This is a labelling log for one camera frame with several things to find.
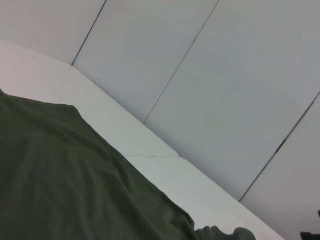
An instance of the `dark object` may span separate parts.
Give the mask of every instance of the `dark object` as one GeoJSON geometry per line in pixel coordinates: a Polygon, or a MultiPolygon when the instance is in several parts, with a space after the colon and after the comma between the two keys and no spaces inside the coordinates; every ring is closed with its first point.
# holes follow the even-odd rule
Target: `dark object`
{"type": "Polygon", "coordinates": [[[74,106],[0,90],[0,239],[255,237],[244,228],[231,235],[217,227],[195,231],[191,217],[100,137],[74,106]]]}
{"type": "Polygon", "coordinates": [[[300,236],[302,240],[320,240],[320,234],[311,234],[311,232],[300,232],[300,236]]]}

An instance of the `white surface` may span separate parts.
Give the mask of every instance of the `white surface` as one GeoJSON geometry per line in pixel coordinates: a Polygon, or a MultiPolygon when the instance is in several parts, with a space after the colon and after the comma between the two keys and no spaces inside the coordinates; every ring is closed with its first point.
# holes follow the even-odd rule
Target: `white surface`
{"type": "Polygon", "coordinates": [[[0,40],[0,88],[7,94],[74,105],[123,155],[178,156],[74,67],[0,40]]]}
{"type": "Polygon", "coordinates": [[[239,199],[320,90],[318,9],[220,1],[145,125],[239,199]]]}
{"type": "Polygon", "coordinates": [[[241,201],[288,240],[320,233],[319,99],[241,201]]]}
{"type": "Polygon", "coordinates": [[[107,0],[74,66],[143,122],[217,0],[107,0]]]}
{"type": "Polygon", "coordinates": [[[104,0],[0,0],[0,39],[72,63],[104,0]]]}
{"type": "Polygon", "coordinates": [[[283,240],[270,227],[180,157],[127,157],[150,182],[194,220],[195,229],[218,226],[226,234],[249,229],[257,240],[283,240]]]}

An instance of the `white wall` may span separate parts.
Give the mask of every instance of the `white wall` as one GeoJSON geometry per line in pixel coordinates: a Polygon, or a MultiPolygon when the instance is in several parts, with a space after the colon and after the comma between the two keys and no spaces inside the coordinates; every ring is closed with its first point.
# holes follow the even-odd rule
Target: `white wall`
{"type": "Polygon", "coordinates": [[[319,156],[318,98],[241,203],[284,239],[320,234],[319,156]]]}
{"type": "Polygon", "coordinates": [[[74,66],[143,122],[217,0],[108,0],[74,66]]]}
{"type": "Polygon", "coordinates": [[[145,125],[240,199],[320,90],[318,9],[221,0],[145,125]]]}
{"type": "Polygon", "coordinates": [[[72,63],[104,0],[0,0],[0,39],[72,63]]]}

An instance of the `green fabric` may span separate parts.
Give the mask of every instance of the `green fabric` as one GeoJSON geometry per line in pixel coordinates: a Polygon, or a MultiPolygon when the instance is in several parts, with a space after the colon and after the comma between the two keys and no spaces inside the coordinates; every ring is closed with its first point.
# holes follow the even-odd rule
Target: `green fabric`
{"type": "Polygon", "coordinates": [[[255,238],[243,228],[233,235],[216,227],[194,231],[190,216],[100,137],[74,106],[0,90],[0,239],[255,238]]]}

